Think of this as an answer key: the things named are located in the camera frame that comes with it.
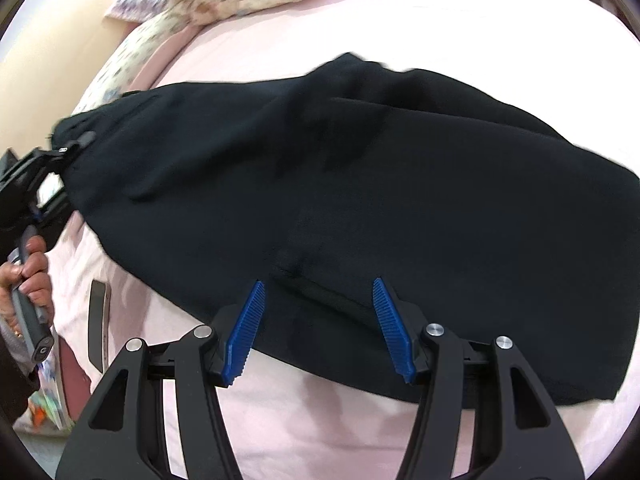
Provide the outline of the person left hand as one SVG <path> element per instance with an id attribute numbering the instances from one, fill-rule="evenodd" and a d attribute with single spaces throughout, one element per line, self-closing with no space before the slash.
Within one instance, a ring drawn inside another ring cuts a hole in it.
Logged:
<path id="1" fill-rule="evenodd" d="M 40 235 L 32 236 L 26 243 L 26 249 L 28 258 L 24 264 L 6 262 L 1 266 L 1 317 L 14 332 L 20 331 L 11 295 L 14 286 L 36 307 L 46 311 L 49 324 L 54 318 L 46 242 Z"/>

